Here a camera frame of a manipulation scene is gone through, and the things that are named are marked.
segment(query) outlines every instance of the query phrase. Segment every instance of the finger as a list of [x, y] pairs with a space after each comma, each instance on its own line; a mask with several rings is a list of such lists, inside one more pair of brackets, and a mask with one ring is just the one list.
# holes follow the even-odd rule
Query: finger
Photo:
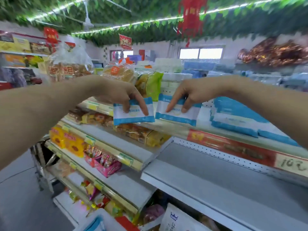
[[184, 87], [182, 85], [180, 85], [176, 89], [176, 91], [175, 91], [175, 93], [174, 93], [174, 95], [172, 97], [172, 100], [168, 104], [166, 112], [167, 113], [170, 112], [174, 108], [174, 106], [177, 104], [178, 100], [181, 99], [184, 95], [185, 95]]
[[124, 111], [125, 113], [128, 113], [128, 112], [129, 112], [129, 108], [130, 108], [130, 106], [131, 106], [131, 105], [129, 104], [129, 97], [128, 97], [128, 96], [127, 96], [127, 99], [123, 101], [122, 105], [123, 105], [123, 111]]
[[183, 104], [183, 107], [182, 107], [182, 110], [181, 112], [182, 113], [186, 113], [193, 105], [193, 101], [192, 99], [188, 96], [185, 103]]
[[133, 90], [132, 95], [133, 95], [133, 97], [138, 101], [139, 106], [140, 106], [141, 111], [143, 112], [143, 114], [144, 114], [145, 116], [148, 116], [148, 115], [149, 115], [148, 107], [147, 107], [147, 105], [145, 104], [144, 99], [143, 99], [142, 95], [140, 94], [140, 92], [135, 88], [135, 89]]

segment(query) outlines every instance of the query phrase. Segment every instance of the hand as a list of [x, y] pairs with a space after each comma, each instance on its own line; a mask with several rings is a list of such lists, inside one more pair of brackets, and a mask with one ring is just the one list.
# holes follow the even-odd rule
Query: hand
[[175, 91], [166, 112], [170, 112], [177, 101], [185, 96], [188, 97], [181, 110], [183, 113], [186, 113], [193, 104], [203, 103], [215, 97], [223, 96], [229, 91], [230, 85], [238, 77], [237, 75], [228, 75], [184, 80]]
[[123, 82], [113, 79], [104, 79], [103, 87], [100, 87], [99, 95], [95, 97], [97, 100], [105, 103], [116, 103], [123, 105], [123, 111], [129, 112], [129, 100], [136, 99], [139, 103], [140, 109], [145, 116], [149, 115], [147, 105], [144, 102], [143, 97], [135, 88], [135, 86], [129, 82]]

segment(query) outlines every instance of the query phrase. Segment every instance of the ceiling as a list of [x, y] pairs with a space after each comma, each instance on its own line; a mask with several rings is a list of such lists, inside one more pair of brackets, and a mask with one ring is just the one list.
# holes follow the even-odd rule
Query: ceiling
[[[114, 3], [107, 0], [88, 0], [87, 7], [91, 23], [111, 24], [111, 26], [127, 24], [127, 26], [77, 34], [77, 36], [91, 40], [98, 46], [117, 43], [118, 33], [132, 37], [134, 42], [181, 40], [181, 36], [177, 36], [173, 29], [181, 20], [180, 18], [129, 25], [146, 20], [179, 16], [181, 0], [111, 1]], [[242, 4], [246, 5], [232, 8], [234, 5]], [[273, 35], [281, 32], [292, 33], [298, 29], [305, 31], [308, 27], [305, 21], [307, 4], [307, 0], [209, 0], [209, 10], [217, 8], [221, 10], [201, 15], [204, 21], [204, 34], [195, 39], [215, 36], [236, 38], [240, 35], [247, 36], [249, 33]], [[41, 22], [49, 23], [56, 25], [51, 27], [62, 34], [83, 31], [83, 24], [70, 18], [85, 21], [86, 17], [82, 0], [0, 0], [0, 8], [2, 21], [16, 22], [22, 26], [33, 25], [39, 29], [48, 26]]]

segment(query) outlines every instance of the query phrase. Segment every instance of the floor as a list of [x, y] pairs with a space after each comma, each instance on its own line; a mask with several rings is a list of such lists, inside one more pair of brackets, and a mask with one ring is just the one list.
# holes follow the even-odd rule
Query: floor
[[72, 231], [74, 226], [40, 191], [30, 152], [0, 171], [1, 231]]

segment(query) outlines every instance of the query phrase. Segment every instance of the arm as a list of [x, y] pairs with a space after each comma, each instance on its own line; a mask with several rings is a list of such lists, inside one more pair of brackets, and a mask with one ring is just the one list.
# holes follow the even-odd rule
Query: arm
[[171, 111], [183, 95], [188, 95], [188, 98], [182, 112], [194, 103], [218, 96], [237, 100], [308, 148], [308, 93], [269, 86], [240, 76], [191, 79], [179, 86], [166, 111]]
[[1, 91], [0, 170], [40, 140], [70, 109], [91, 96], [123, 104], [126, 111], [129, 99], [135, 98], [145, 115], [148, 113], [134, 85], [98, 75]]

